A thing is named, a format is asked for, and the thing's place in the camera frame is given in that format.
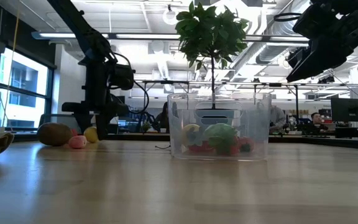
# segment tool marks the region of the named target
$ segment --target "wooden table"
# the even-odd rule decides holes
[[[167,142],[0,155],[0,223],[358,223],[358,149],[270,144],[268,161],[187,161]]]

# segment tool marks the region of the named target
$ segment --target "black cable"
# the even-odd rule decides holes
[[[141,111],[138,111],[138,112],[129,111],[129,112],[131,112],[131,113],[133,113],[133,114],[141,114],[141,113],[143,113],[144,111],[146,111],[147,107],[149,106],[150,98],[149,98],[149,94],[147,93],[147,91],[146,91],[141,85],[139,85],[136,81],[134,81],[134,82],[135,82],[135,84],[136,84],[140,89],[142,89],[143,92],[146,94],[147,102],[146,102],[146,105],[144,106],[144,108],[143,108]]]
[[[294,20],[299,19],[301,15],[302,15],[302,13],[285,12],[285,13],[281,13],[281,14],[277,14],[277,15],[273,16],[273,20],[276,21],[276,22],[294,21]],[[281,19],[281,17],[287,17],[287,16],[294,16],[294,17]]]
[[[131,67],[131,62],[128,60],[127,57],[123,56],[122,54],[119,54],[119,53],[114,53],[115,55],[118,55],[118,56],[121,56],[122,58],[124,58],[127,62],[128,62],[128,66],[130,68],[130,70],[132,70],[132,67]],[[147,103],[145,105],[145,107],[141,110],[141,111],[138,111],[138,112],[135,112],[135,111],[131,111],[129,110],[130,113],[132,114],[141,114],[143,113],[144,111],[146,111],[147,107],[149,106],[149,101],[150,101],[150,98],[149,98],[149,94],[147,93],[147,91],[141,86],[139,85],[135,80],[134,80],[134,83],[141,89],[143,90],[143,92],[145,93],[146,97],[147,97]]]
[[[335,77],[338,81],[340,81],[342,83],[342,85],[346,86],[346,88],[348,88],[351,92],[353,92],[354,94],[356,94],[358,96],[358,94],[352,90],[352,88],[348,87],[344,82],[342,82],[340,79],[338,79],[338,77],[336,77],[334,74],[332,74],[333,77]]]
[[[167,147],[158,147],[158,146],[154,146],[156,147],[157,149],[168,149],[169,147],[171,147],[171,145],[167,146]]]

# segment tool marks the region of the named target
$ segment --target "clear plastic bin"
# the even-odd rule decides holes
[[[261,160],[267,155],[268,93],[168,96],[172,155],[181,159]]]

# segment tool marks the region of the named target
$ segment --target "cable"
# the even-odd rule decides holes
[[[299,19],[301,15],[302,15],[302,13],[285,12],[285,13],[281,13],[281,14],[277,14],[277,15],[273,16],[273,20],[276,22],[294,21],[294,20]],[[281,17],[285,17],[285,16],[293,16],[293,17],[281,19]]]
[[[128,60],[127,57],[123,56],[122,54],[119,54],[119,53],[114,53],[115,55],[118,55],[118,56],[121,56],[122,58],[124,58],[127,62],[128,62],[128,66],[130,68],[130,70],[132,70],[132,67],[131,67],[131,62]],[[149,106],[149,101],[150,101],[150,98],[149,98],[149,94],[147,93],[147,91],[141,86],[139,85],[135,80],[134,80],[134,83],[135,85],[137,85],[141,90],[143,90],[143,92],[145,93],[146,97],[147,97],[147,103],[146,105],[144,106],[144,108],[141,110],[141,111],[138,111],[138,112],[135,112],[135,111],[131,111],[129,110],[130,113],[132,114],[141,114],[143,113],[144,111],[146,111],[147,107]]]
[[[158,147],[158,146],[154,146],[154,147],[156,147],[157,149],[167,150],[169,147],[171,147],[171,144],[167,147]]]
[[[15,26],[15,34],[13,36],[13,50],[12,50],[12,58],[11,58],[11,69],[9,71],[8,81],[7,81],[7,88],[6,88],[6,99],[5,99],[5,106],[7,107],[7,98],[9,96],[9,84],[11,82],[11,75],[12,75],[12,64],[13,64],[13,56],[15,54],[16,49],[16,39],[17,39],[17,30],[19,28],[19,16],[20,16],[20,7],[17,6],[17,14],[16,14],[16,26]],[[5,116],[6,116],[6,110],[4,110],[4,119],[2,122],[2,126],[4,126],[5,123]]]
[[[333,77],[335,77],[338,81],[340,81],[342,83],[342,85],[346,86],[346,88],[348,88],[351,92],[353,92],[354,94],[356,94],[358,96],[358,94],[352,90],[352,88],[348,87],[344,82],[342,82],[340,79],[338,79],[337,76],[335,76],[334,74],[332,74]]]
[[[147,102],[146,102],[146,105],[144,106],[144,108],[143,108],[141,111],[139,111],[139,112],[129,111],[129,112],[131,112],[131,113],[133,113],[133,114],[141,114],[141,113],[143,113],[144,111],[146,111],[147,107],[149,106],[150,98],[149,98],[149,94],[147,93],[147,91],[146,91],[141,85],[139,85],[136,81],[134,81],[134,82],[135,82],[135,84],[136,84],[140,89],[142,89],[143,92],[145,93],[145,95],[146,95],[146,97],[147,97]]]
[[[14,38],[13,38],[13,51],[12,51],[11,65],[13,64],[13,55],[15,54],[15,49],[16,49],[17,30],[19,28],[19,15],[20,15],[20,7],[18,6],[17,7],[17,14],[16,14],[15,33],[14,33]],[[7,88],[6,88],[5,105],[2,103],[2,96],[0,94],[1,106],[2,106],[2,109],[4,110],[4,116],[3,116],[3,119],[2,119],[2,123],[1,123],[2,127],[4,126],[5,118],[6,118],[6,121],[7,121],[7,127],[9,127],[9,123],[10,123],[10,119],[6,115],[6,108],[7,108],[7,98],[9,97],[9,83],[11,82],[11,74],[12,74],[12,66],[11,66],[11,69],[9,71],[9,79],[8,79]]]

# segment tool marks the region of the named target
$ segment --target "kiwi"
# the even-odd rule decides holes
[[[38,128],[38,140],[47,146],[62,146],[73,137],[71,129],[65,124],[45,123]]]

